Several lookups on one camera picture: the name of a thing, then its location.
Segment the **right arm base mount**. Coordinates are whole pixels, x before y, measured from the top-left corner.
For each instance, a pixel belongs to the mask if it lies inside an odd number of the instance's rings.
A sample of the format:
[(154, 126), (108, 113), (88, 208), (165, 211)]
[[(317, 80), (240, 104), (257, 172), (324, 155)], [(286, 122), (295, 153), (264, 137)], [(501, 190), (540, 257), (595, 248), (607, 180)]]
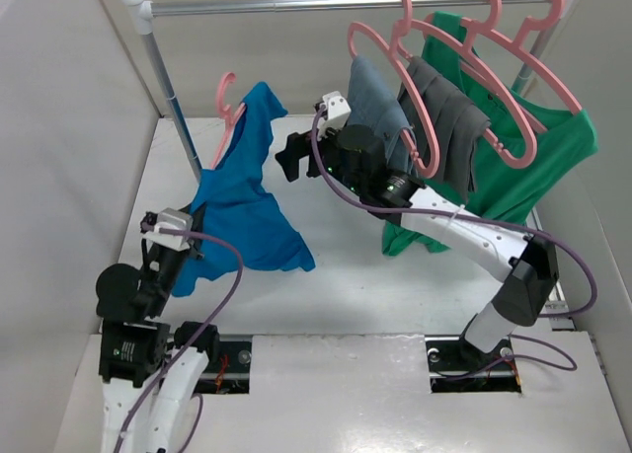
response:
[(521, 392), (508, 339), (501, 340), (490, 353), (466, 346), (455, 336), (426, 337), (425, 344), (434, 394)]

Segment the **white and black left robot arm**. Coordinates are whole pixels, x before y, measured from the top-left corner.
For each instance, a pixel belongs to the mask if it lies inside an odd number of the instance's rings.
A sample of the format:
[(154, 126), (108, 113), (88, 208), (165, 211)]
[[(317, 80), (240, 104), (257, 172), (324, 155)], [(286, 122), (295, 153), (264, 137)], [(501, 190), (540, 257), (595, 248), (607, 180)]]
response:
[(176, 430), (205, 370), (219, 361), (216, 326), (158, 318), (185, 263), (198, 258), (205, 209), (167, 208), (141, 222), (140, 267), (113, 264), (96, 282), (104, 452), (174, 452)]

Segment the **blue t shirt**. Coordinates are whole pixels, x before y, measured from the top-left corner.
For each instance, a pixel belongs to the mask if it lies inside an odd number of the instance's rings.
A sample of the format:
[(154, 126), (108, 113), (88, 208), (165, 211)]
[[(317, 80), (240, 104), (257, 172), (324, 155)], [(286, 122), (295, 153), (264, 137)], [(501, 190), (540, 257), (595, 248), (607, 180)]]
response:
[(221, 161), (201, 174), (191, 210), (205, 207), (202, 232), (232, 245), (246, 268), (311, 271), (316, 264), (307, 244), (263, 187), (272, 121), (287, 110), (265, 82), (257, 83), (243, 103), (246, 110)]

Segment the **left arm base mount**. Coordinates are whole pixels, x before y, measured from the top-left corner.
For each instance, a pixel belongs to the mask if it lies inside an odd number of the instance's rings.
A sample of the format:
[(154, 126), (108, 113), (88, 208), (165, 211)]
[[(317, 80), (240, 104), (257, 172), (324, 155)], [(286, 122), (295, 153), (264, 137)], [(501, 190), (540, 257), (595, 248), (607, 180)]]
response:
[(218, 358), (201, 374), (195, 393), (242, 395), (250, 391), (251, 340), (224, 340)]

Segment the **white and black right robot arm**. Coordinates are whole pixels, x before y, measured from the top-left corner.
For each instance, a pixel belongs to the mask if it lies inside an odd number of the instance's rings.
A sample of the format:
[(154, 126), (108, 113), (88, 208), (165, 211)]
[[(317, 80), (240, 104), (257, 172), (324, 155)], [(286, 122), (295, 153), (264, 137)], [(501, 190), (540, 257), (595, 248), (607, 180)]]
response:
[(317, 139), (292, 133), (275, 158), (290, 182), (299, 177), (301, 159), (307, 159), (308, 177), (341, 184), (358, 207), (462, 253), (501, 284), (456, 344), (465, 366), (480, 367), (502, 339), (537, 321), (558, 280), (553, 243), (472, 215), (419, 179), (389, 168), (382, 140), (368, 127), (329, 128)]

